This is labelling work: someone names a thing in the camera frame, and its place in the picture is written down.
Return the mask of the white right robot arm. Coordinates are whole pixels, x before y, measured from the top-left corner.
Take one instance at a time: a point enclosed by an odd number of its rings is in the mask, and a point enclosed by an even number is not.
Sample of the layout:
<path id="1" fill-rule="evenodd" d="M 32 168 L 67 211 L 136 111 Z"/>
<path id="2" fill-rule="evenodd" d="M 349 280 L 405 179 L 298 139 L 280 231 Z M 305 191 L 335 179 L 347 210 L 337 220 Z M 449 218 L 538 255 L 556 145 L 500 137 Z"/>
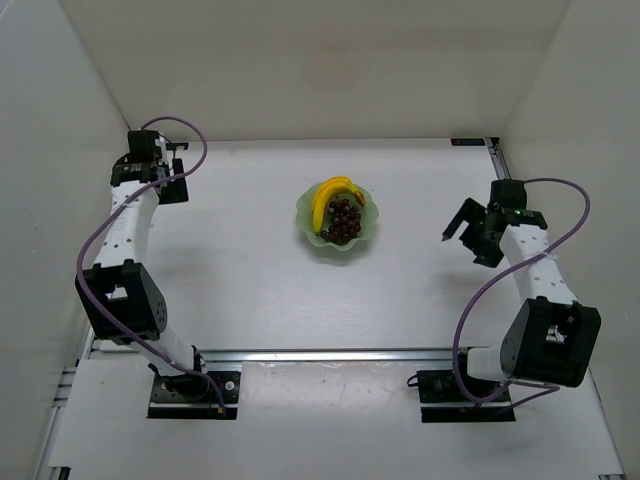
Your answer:
<path id="1" fill-rule="evenodd" d="M 527 206 L 527 181 L 503 179 L 491 184 L 487 205 L 468 198 L 442 234 L 458 234 L 476 264 L 508 268 L 483 285 L 469 300 L 458 321 L 452 345 L 453 375 L 464 396 L 478 401 L 465 385 L 468 378 L 503 385 L 518 380 L 552 387 L 579 386 L 601 327 L 594 307 L 580 303 L 562 277 L 554 251 L 584 225 L 578 222 L 556 241 L 548 237 L 543 214 Z M 504 338 L 492 347 L 460 350 L 463 325 L 482 295 L 511 276 L 521 307 Z"/>

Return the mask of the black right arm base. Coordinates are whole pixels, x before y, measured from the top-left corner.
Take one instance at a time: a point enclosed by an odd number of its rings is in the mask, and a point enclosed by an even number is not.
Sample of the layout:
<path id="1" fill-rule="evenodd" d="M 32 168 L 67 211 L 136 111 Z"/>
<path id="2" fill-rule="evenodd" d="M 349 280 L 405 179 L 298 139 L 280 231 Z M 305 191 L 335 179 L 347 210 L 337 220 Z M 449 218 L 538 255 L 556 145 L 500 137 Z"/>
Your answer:
<path id="1" fill-rule="evenodd" d="M 508 391 L 492 402 L 471 402 L 459 389 L 451 370 L 418 370 L 406 384 L 418 391 L 423 424 L 515 421 Z"/>

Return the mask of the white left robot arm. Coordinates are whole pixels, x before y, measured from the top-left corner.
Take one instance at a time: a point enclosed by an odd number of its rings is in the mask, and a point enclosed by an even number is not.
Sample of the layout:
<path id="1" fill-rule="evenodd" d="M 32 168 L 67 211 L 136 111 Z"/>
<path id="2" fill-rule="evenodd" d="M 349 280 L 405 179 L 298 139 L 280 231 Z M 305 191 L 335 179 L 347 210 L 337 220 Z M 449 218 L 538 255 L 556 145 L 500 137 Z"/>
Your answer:
<path id="1" fill-rule="evenodd" d="M 496 174 L 483 140 L 189 145 L 130 132 L 76 285 L 97 337 L 160 371 L 205 349 L 442 347 L 482 280 L 440 235 Z"/>

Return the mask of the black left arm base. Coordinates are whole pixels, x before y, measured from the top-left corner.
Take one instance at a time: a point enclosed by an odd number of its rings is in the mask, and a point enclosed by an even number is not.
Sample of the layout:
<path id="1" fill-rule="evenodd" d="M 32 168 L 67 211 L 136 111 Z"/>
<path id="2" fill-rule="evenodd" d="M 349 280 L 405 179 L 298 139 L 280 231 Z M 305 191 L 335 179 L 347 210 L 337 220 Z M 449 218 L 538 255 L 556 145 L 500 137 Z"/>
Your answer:
<path id="1" fill-rule="evenodd" d="M 208 366 L 207 375 L 218 387 L 224 402 L 219 405 L 216 391 L 211 384 L 193 375 L 160 376 L 154 372 L 149 395 L 147 417 L 166 420 L 236 420 L 241 390 L 239 364 L 218 368 Z"/>

